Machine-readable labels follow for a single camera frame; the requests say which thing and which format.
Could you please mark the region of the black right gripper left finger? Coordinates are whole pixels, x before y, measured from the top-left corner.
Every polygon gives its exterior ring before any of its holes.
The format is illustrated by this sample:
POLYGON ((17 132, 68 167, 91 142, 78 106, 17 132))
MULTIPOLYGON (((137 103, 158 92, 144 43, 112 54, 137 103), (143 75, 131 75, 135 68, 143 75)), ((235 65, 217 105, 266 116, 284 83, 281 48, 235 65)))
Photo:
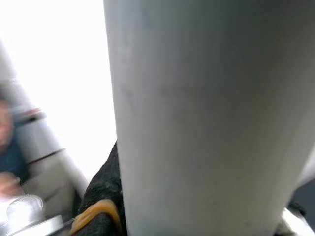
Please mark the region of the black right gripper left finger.
POLYGON ((70 234, 128 235, 117 144, 88 185, 70 234))

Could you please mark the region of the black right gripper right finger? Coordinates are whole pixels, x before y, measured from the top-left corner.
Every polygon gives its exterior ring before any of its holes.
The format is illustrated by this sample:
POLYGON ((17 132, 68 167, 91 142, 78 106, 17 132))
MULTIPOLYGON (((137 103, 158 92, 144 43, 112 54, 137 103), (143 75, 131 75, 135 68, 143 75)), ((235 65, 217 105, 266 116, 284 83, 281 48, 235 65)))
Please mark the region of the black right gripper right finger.
POLYGON ((281 214, 274 236, 306 236, 306 211, 295 201, 290 201, 281 214))

